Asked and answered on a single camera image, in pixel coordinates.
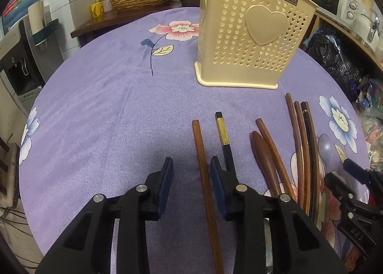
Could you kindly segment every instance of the microwave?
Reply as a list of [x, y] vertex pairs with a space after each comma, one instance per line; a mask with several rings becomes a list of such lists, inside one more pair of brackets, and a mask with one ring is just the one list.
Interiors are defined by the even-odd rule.
[[365, 6], [361, 0], [312, 0], [318, 5], [317, 12], [325, 15], [346, 29], [351, 30], [357, 16]]

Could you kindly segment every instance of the screw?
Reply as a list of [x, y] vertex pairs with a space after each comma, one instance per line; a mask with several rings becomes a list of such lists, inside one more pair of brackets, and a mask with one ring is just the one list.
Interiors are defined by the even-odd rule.
[[247, 188], [247, 186], [244, 185], [244, 184], [238, 184], [238, 185], [236, 186], [236, 190], [237, 190], [238, 192], [246, 192], [246, 191], [248, 190], [248, 188]]
[[96, 194], [95, 196], [93, 196], [93, 201], [95, 203], [99, 203], [100, 201], [103, 201], [104, 200], [104, 195], [102, 194]]
[[145, 192], [147, 190], [147, 186], [145, 184], [140, 184], [140, 185], [137, 185], [135, 190], [137, 192]]
[[291, 197], [287, 194], [281, 194], [279, 198], [281, 199], [281, 201], [284, 201], [285, 203], [288, 203], [289, 201], [291, 201]]

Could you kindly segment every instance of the paper towel roll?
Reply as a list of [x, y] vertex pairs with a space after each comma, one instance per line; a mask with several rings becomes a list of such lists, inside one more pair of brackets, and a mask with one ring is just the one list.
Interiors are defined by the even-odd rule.
[[40, 0], [28, 7], [29, 22], [31, 24], [32, 35], [44, 28], [43, 1]]

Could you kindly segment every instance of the white kettle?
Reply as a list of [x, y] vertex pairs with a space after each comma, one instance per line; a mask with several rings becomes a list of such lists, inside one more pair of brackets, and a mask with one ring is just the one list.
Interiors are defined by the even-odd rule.
[[371, 20], [368, 14], [363, 11], [355, 20], [351, 28], [351, 34], [373, 54], [379, 45], [379, 16], [375, 10], [370, 9], [375, 19]]

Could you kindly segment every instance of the heart emblem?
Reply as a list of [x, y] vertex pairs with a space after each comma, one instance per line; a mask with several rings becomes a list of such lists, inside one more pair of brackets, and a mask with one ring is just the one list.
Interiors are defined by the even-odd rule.
[[288, 29], [288, 19], [282, 12], [271, 12], [265, 6], [254, 5], [245, 16], [248, 32], [259, 46], [279, 38]]

